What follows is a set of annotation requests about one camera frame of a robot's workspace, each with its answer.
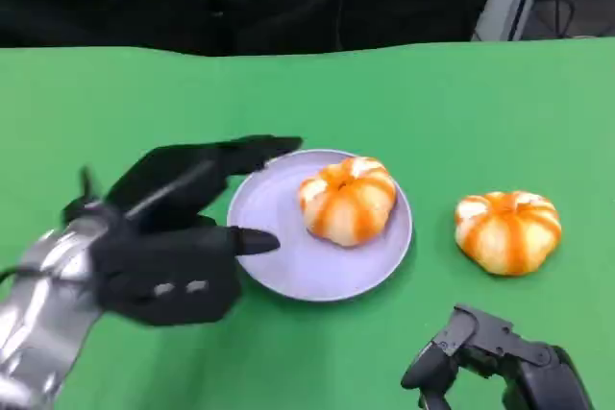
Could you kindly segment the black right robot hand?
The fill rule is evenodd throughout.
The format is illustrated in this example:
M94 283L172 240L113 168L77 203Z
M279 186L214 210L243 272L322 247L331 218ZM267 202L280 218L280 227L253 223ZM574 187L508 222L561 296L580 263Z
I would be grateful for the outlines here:
M401 386L419 392L421 409L449 409L446 394L460 370L505 381L505 409L590 410L593 402L568 352L529 341L513 323L456 304L448 323L406 369Z

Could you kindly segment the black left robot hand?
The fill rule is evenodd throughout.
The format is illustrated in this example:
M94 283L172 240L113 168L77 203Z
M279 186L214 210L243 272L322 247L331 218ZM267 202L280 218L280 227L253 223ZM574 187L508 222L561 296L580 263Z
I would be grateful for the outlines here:
M269 160L302 144L300 136L253 134L160 146L140 158L102 198L92 191L84 167L82 195L64 208L62 220L67 225L78 218L97 217L108 226L107 236L131 240L206 229L215 222L200 212L226 190L230 177L261 171Z

